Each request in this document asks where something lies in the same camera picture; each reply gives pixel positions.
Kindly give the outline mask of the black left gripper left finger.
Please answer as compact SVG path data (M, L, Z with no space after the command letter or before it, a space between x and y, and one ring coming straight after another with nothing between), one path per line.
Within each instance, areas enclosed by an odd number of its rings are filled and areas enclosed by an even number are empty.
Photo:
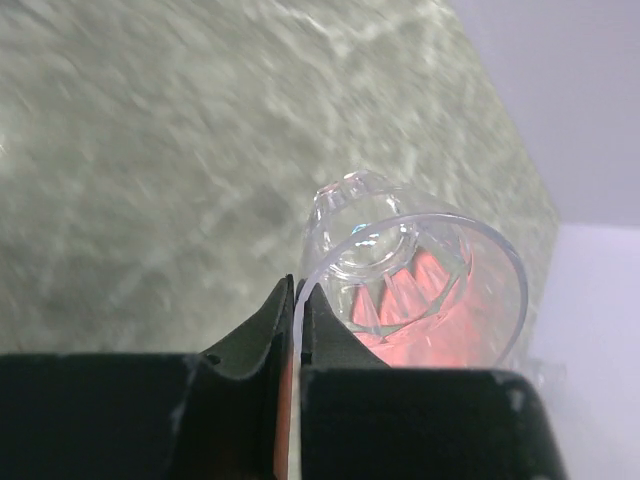
M284 479L295 288L200 353L8 354L5 479Z

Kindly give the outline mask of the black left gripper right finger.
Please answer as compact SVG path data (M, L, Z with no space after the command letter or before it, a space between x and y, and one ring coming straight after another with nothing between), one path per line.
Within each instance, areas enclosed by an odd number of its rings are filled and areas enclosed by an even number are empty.
M392 368L300 285L305 479L564 479L542 400L496 369Z

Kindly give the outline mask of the clear faceted glass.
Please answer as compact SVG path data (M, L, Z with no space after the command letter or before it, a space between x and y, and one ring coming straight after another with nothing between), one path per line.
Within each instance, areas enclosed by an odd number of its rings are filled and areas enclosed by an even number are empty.
M519 367L519 371L544 396L559 393L567 376L567 370L563 364L535 358L527 358Z
M396 367L501 365L527 316L525 268L499 231L369 170L316 192L299 271L296 344L319 294L351 339Z

